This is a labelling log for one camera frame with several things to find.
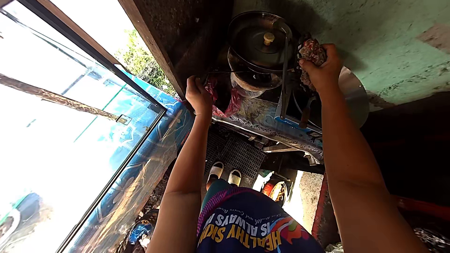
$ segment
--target lid knob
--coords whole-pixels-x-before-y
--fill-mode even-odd
[[[270,45],[275,39],[275,35],[271,32],[266,32],[264,34],[264,45]]]

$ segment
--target metal pan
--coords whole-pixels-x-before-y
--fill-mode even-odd
[[[274,22],[286,21],[275,14],[263,11],[244,12],[236,16],[228,27],[228,43],[234,53],[251,70],[257,73],[275,73],[283,71],[285,55],[285,32],[275,28]],[[288,68],[295,62],[295,44],[299,33],[292,27],[293,39],[288,45]],[[272,33],[274,40],[264,44],[264,35]]]

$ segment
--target feet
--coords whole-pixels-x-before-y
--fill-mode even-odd
[[[220,178],[223,170],[224,164],[222,162],[215,162],[212,165],[211,170],[209,171],[208,181],[206,181],[206,190],[209,189],[209,187],[215,180]]]
[[[228,177],[228,183],[231,186],[237,187],[241,183],[241,178],[242,178],[242,175],[241,175],[240,171],[232,170]]]

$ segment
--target right hand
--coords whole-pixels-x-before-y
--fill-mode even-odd
[[[342,69],[335,44],[322,44],[322,46],[327,51],[327,61],[324,64],[317,67],[305,59],[299,61],[300,66],[308,72],[311,82],[319,94],[338,88],[339,74]]]
[[[200,78],[191,76],[188,78],[186,87],[186,99],[195,110],[195,115],[205,116],[209,119],[212,117],[212,101],[211,95],[202,86]]]

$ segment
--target window frame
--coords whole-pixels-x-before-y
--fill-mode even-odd
[[[116,172],[113,174],[113,176],[108,181],[108,183],[102,189],[100,194],[95,198],[93,203],[89,206],[87,211],[83,214],[80,221],[74,226],[74,228],[70,231],[70,233],[67,235],[67,237],[64,239],[64,241],[58,247],[56,252],[61,253],[66,249],[66,247],[69,245],[69,243],[72,241],[72,239],[74,239],[75,235],[83,227],[84,223],[86,221],[88,221],[89,216],[96,209],[96,207],[100,204],[101,200],[104,198],[104,196],[107,194],[108,190],[113,186],[114,182],[116,182],[116,180],[119,178],[119,176],[125,170],[126,166],[131,161],[133,156],[137,153],[137,151],[142,146],[142,144],[148,139],[151,132],[155,129],[155,127],[160,122],[162,117],[166,114],[167,109],[164,106],[162,106],[158,101],[156,101],[149,93],[147,93],[144,89],[142,89],[139,85],[137,85],[134,81],[132,81],[118,67],[116,67],[114,65],[114,63],[111,62],[111,60],[110,60],[111,55],[109,55],[106,51],[105,52],[108,54],[107,56],[100,53],[93,45],[91,45],[84,38],[82,38],[78,33],[76,33],[72,28],[70,28],[65,22],[63,22],[60,18],[58,18],[57,15],[55,15],[50,9],[46,8],[38,0],[17,0],[17,1],[19,3],[21,3],[22,5],[24,5],[26,8],[28,8],[30,11],[32,11],[39,18],[44,20],[46,23],[48,23],[51,27],[53,27],[55,30],[57,30],[59,33],[61,33],[63,36],[65,36],[70,41],[72,41],[75,45],[77,45],[80,49],[82,49],[87,54],[89,54],[92,58],[94,58],[97,62],[102,64],[109,71],[114,73],[117,77],[122,79],[126,84],[128,84],[133,89],[135,89],[139,94],[141,94],[145,99],[147,99],[149,102],[153,103],[155,106],[152,107],[151,110],[158,113],[158,115],[155,117],[152,124],[147,127],[145,134],[138,141],[138,143],[135,145],[135,147],[131,150],[131,152],[128,154],[126,159],[123,161],[123,163],[116,170]],[[92,39],[92,42],[96,43],[95,46],[97,46],[97,47],[99,46],[98,43],[95,42],[93,39]]]

